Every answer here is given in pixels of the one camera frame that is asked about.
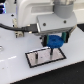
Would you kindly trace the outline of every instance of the table surface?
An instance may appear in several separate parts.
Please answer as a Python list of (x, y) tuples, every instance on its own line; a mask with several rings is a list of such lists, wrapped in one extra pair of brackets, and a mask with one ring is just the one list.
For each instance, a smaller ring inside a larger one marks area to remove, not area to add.
[[(78, 26), (84, 31), (84, 24)], [(13, 84), (84, 84), (84, 62), (27, 78)]]
[[(13, 26), (11, 14), (0, 15), (0, 23)], [(25, 53), (42, 48), (39, 36), (25, 34), (24, 38), (15, 38), (13, 31), (0, 29), (0, 84), (9, 84), (22, 79), (30, 78), (51, 70), (84, 61), (84, 33), (76, 28), (69, 43), (61, 48), (67, 59), (30, 68)]]

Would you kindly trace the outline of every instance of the blue object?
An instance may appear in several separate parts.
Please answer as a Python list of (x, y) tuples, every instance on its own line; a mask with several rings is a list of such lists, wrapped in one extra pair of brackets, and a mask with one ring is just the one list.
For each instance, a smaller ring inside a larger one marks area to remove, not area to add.
[(47, 46), (50, 48), (60, 48), (64, 44), (61, 37), (57, 35), (49, 35), (47, 39)]

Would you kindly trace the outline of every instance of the screw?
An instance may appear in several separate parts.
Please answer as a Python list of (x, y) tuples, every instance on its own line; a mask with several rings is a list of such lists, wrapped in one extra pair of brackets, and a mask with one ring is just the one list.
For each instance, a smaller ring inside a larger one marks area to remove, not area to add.
[(64, 23), (67, 23), (67, 21), (66, 21), (66, 20), (64, 20)]
[(14, 15), (12, 14), (11, 16), (13, 17)]
[(46, 26), (46, 23), (43, 23), (43, 26)]

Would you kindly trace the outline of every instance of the white table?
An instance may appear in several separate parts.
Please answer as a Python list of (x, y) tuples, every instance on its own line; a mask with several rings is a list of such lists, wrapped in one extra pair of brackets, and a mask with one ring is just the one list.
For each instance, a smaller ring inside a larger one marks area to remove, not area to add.
[[(0, 15), (0, 23), (12, 26), (11, 14)], [(76, 28), (69, 43), (61, 48), (67, 59), (30, 68), (25, 53), (42, 48), (39, 36), (25, 34), (25, 37), (16, 38), (13, 31), (0, 28), (0, 84), (9, 84), (22, 79), (55, 70), (64, 66), (84, 61), (84, 32)]]

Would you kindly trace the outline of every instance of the black cable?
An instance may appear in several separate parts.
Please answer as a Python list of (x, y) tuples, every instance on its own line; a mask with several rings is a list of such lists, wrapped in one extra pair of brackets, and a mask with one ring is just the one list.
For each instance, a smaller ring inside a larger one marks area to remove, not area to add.
[(22, 28), (14, 28), (14, 27), (9, 27), (9, 26), (6, 26), (6, 25), (3, 25), (0, 23), (0, 27), (3, 29), (11, 30), (11, 31), (38, 33), (38, 29), (37, 29), (36, 24), (31, 24), (30, 26), (26, 26), (26, 27), (22, 27)]
[(0, 27), (4, 28), (4, 29), (7, 29), (7, 30), (12, 30), (12, 31), (22, 31), (22, 28), (9, 27), (9, 26), (3, 25), (1, 23), (0, 23)]

